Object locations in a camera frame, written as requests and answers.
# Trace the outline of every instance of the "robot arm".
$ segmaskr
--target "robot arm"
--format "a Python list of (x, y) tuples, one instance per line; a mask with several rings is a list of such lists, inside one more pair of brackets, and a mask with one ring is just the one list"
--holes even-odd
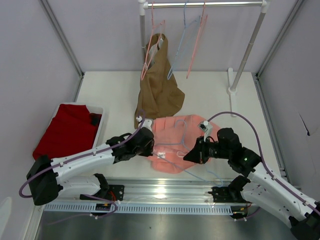
[(212, 188), (215, 202), (252, 202), (283, 221), (298, 240), (320, 238), (319, 202), (269, 170), (260, 156), (242, 146), (232, 128), (220, 129), (217, 138), (218, 142), (197, 138), (183, 158), (197, 164), (205, 164), (209, 158), (228, 159), (230, 167), (241, 174), (228, 187)]
[(142, 127), (130, 140), (119, 144), (130, 135), (112, 137), (105, 144), (71, 156), (49, 159), (45, 155), (37, 159), (26, 176), (29, 180), (46, 169), (29, 182), (34, 204), (44, 205), (57, 197), (86, 200), (85, 195), (104, 199), (109, 186), (102, 174), (88, 178), (76, 176), (105, 165), (128, 161), (136, 155), (152, 155), (154, 135), (150, 129)]

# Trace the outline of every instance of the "metal rail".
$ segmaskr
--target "metal rail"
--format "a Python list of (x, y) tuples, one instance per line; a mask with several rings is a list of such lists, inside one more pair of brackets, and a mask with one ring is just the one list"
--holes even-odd
[[(206, 7), (254, 7), (254, 6), (262, 6), (263, 1), (231, 1), (231, 2), (206, 2)], [(181, 3), (154, 3), (154, 9), (163, 9), (163, 8), (183, 8), (185, 6), (184, 2)], [(203, 7), (204, 2), (188, 2), (186, 4), (187, 8), (194, 8), (194, 7)], [(152, 7), (152, 3), (146, 2), (144, 5), (144, 9), (150, 9)]]
[(64, 31), (62, 30), (48, 0), (39, 0), (39, 3), (42, 6), (42, 9), (44, 10), (45, 14), (47, 15), (48, 20), (51, 23), (52, 28), (55, 31), (56, 36), (58, 37), (63, 49), (65, 50), (67, 56), (69, 57), (71, 63), (73, 64), (74, 69), (78, 73), (79, 77), (82, 78), (84, 73), (81, 70), (79, 62), (78, 62), (78, 60), (77, 60), (77, 58), (76, 58), (76, 56), (70, 46), (70, 44), (64, 34)]

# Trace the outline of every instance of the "white metal pole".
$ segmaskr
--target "white metal pole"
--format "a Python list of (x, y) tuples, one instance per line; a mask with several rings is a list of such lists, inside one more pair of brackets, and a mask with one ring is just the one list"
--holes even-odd
[(272, 44), (272, 47), (263, 60), (263, 63), (260, 66), (260, 69), (257, 74), (257, 78), (259, 79), (261, 77), (261, 74), (264, 72), (266, 67), (269, 65), (271, 59), (273, 58), (274, 54), (277, 52), (280, 44), (284, 40), (288, 30), (292, 26), (294, 20), (296, 19), (297, 15), (299, 14), (300, 10), (302, 9), (303, 5), (307, 2), (307, 0), (297, 0), (292, 11), (290, 12), (288, 18), (285, 20), (285, 23), (279, 32), (278, 36), (276, 37), (274, 43)]
[(229, 92), (235, 92), (235, 91), (236, 91), (236, 88), (237, 88), (239, 79), (240, 79), (241, 74), (243, 73), (243, 71), (244, 71), (244, 69), (245, 69), (245, 66), (246, 66), (248, 57), (249, 57), (249, 55), (250, 55), (250, 52), (251, 52), (251, 50), (252, 50), (252, 47), (254, 46), (255, 40), (256, 40), (256, 38), (257, 38), (258, 32), (259, 32), (260, 27), (261, 27), (261, 25), (262, 25), (262, 22), (263, 22), (263, 20), (264, 20), (264, 18), (265, 18), (265, 15), (266, 15), (266, 13), (267, 13), (267, 10), (268, 10), (268, 8), (269, 8), (269, 6), (270, 6), (270, 3), (271, 3), (271, 0), (263, 0), (259, 18), (258, 18), (258, 20), (257, 20), (257, 22), (256, 22), (256, 24), (255, 24), (255, 27), (254, 27), (254, 30), (253, 30), (251, 39), (250, 39), (250, 41), (249, 41), (248, 46), (246, 47), (246, 50), (245, 50), (243, 59), (242, 59), (242, 61), (241, 61), (240, 67), (239, 67), (239, 69), (238, 69), (238, 72), (236, 73), (236, 76), (235, 76), (235, 78), (234, 78), (233, 84), (232, 84), (232, 86), (229, 88)]
[(146, 0), (138, 0), (139, 3), (139, 15), (140, 15), (140, 38), (141, 38), (141, 51), (142, 51), (142, 63), (145, 62), (145, 47), (146, 47), (146, 23), (145, 23), (145, 5)]

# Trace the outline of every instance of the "white enclosure wall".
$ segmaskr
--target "white enclosure wall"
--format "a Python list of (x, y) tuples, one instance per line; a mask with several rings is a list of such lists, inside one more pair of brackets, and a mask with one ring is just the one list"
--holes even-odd
[(320, 199), (320, 1), (305, 2), (261, 85), (291, 182)]
[[(173, 2), (157, 0), (157, 3)], [(296, 0), (272, 1), (253, 46), (245, 71), (257, 72)], [(139, 4), (137, 0), (49, 0), (83, 71), (139, 71), (142, 68)], [(187, 8), (187, 23), (200, 15)], [(239, 68), (257, 22), (260, 7), (207, 7), (208, 20), (195, 59), (194, 71)], [(183, 9), (154, 10), (154, 21), (166, 21), (168, 58), (172, 62), (184, 29)], [(146, 11), (146, 36), (151, 33), (151, 10)], [(178, 70), (188, 69), (190, 57)]]
[(57, 105), (74, 97), (79, 78), (37, 0), (1, 1), (0, 33), (0, 205), (12, 198), (0, 238), (19, 240), (34, 207), (18, 195), (32, 152)]

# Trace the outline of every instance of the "hanger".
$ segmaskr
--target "hanger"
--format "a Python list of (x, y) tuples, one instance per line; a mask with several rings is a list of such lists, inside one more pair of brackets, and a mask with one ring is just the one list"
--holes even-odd
[(187, 149), (188, 152), (190, 152), (191, 149), (188, 148), (188, 147), (185, 145), (185, 136), (186, 136), (187, 127), (188, 127), (188, 126), (187, 126), (187, 123), (186, 123), (185, 120), (179, 119), (179, 120), (177, 120), (177, 121), (174, 123), (174, 127), (177, 126), (177, 123), (178, 123), (178, 122), (183, 122), (183, 125), (185, 126), (181, 141), (180, 141), (180, 142), (177, 142), (177, 143), (158, 143), (157, 145), (183, 145), (183, 147), (184, 147), (185, 149)]
[(149, 55), (149, 51), (150, 51), (151, 39), (152, 39), (152, 36), (154, 35), (154, 31), (158, 27), (162, 26), (162, 28), (160, 30), (160, 36), (158, 38), (158, 41), (156, 42), (156, 45), (158, 45), (160, 39), (162, 38), (162, 34), (163, 34), (163, 31), (164, 31), (164, 28), (166, 27), (166, 20), (163, 20), (159, 24), (155, 25), (155, 22), (154, 22), (154, 3), (155, 2), (152, 2), (152, 7), (151, 7), (152, 30), (151, 30), (151, 36), (150, 36), (150, 40), (149, 40), (148, 48), (147, 48), (147, 51), (146, 51), (146, 54), (145, 54), (145, 60), (144, 60), (143, 68), (142, 68), (142, 72), (141, 72), (141, 77), (140, 77), (141, 81), (144, 79), (144, 77), (145, 77), (145, 75), (147, 73), (147, 70), (148, 70), (148, 68), (150, 66), (151, 60), (154, 57), (154, 55), (156, 54), (155, 52), (153, 52), (152, 56), (150, 57), (150, 60), (148, 61), (148, 55)]
[(180, 56), (178, 57), (179, 53), (180, 53), (180, 48), (182, 46), (182, 43), (184, 41), (184, 38), (185, 38), (185, 33), (186, 33), (186, 30), (192, 26), (193, 24), (197, 23), (197, 25), (199, 25), (200, 23), (200, 19), (201, 19), (201, 16), (199, 15), (195, 20), (193, 20), (192, 22), (190, 22), (189, 24), (186, 24), (186, 6), (187, 6), (187, 3), (189, 2), (189, 0), (187, 0), (184, 4), (184, 8), (183, 8), (183, 24), (184, 24), (184, 29), (183, 29), (183, 33), (182, 33), (182, 36), (181, 36), (181, 39), (180, 39), (180, 43), (179, 43), (179, 47), (178, 47), (178, 50), (176, 51), (176, 54), (175, 54), (175, 57), (174, 57), (174, 60), (173, 60), (173, 63), (171, 65), (171, 68), (168, 72), (168, 76), (167, 76), (167, 79), (169, 80), (172, 76), (172, 74), (174, 73), (174, 71), (176, 70), (176, 65), (180, 63), (180, 61), (183, 59), (183, 56), (185, 55), (186, 53), (186, 50), (189, 48), (189, 45), (190, 43), (192, 42), (191, 39), (192, 37), (196, 34), (197, 32), (197, 27), (195, 27), (194, 31), (192, 32), (192, 35), (191, 37), (187, 40), (186, 44), (185, 44), (185, 47), (182, 51), (182, 53), (180, 54)]
[[(185, 137), (186, 137), (186, 132), (187, 132), (187, 128), (188, 128), (187, 123), (186, 123), (185, 120), (179, 119), (179, 120), (177, 120), (177, 121), (174, 123), (174, 128), (177, 126), (177, 123), (178, 123), (178, 122), (183, 122), (183, 125), (184, 125), (184, 132), (183, 132), (181, 141), (180, 141), (180, 142), (177, 142), (177, 143), (157, 143), (156, 146), (158, 146), (158, 145), (182, 145), (188, 152), (191, 151), (191, 149), (188, 148), (188, 147), (186, 146), (186, 144), (185, 144)], [(182, 151), (178, 151), (178, 152), (176, 153), (176, 155), (177, 155), (179, 158), (183, 158), (183, 157), (186, 155), (186, 153), (184, 153), (184, 152), (182, 152)], [(221, 184), (220, 184), (220, 185), (217, 185), (217, 184), (214, 183), (216, 186), (222, 187), (222, 186), (224, 185), (224, 181), (223, 181), (223, 180), (221, 179), (221, 177), (219, 177), (214, 171), (210, 171), (205, 164), (204, 164), (204, 168), (205, 168), (205, 170), (206, 170), (208, 173), (214, 175), (217, 179), (219, 179), (219, 181), (221, 182)]]
[(200, 27), (199, 27), (199, 30), (198, 30), (198, 34), (196, 36), (195, 45), (194, 45), (194, 49), (193, 49), (192, 58), (191, 58), (191, 62), (190, 62), (190, 65), (189, 65), (188, 73), (186, 74), (186, 78), (187, 79), (188, 79), (190, 71), (192, 69), (192, 65), (194, 64), (194, 60), (196, 58), (196, 54), (197, 54), (197, 51), (198, 51), (199, 41), (200, 41), (200, 39), (202, 37), (202, 34), (204, 32), (204, 29), (205, 29), (205, 26), (206, 26), (206, 23), (207, 23), (208, 14), (204, 17), (205, 8), (206, 8), (206, 0), (204, 0), (204, 3), (203, 3)]

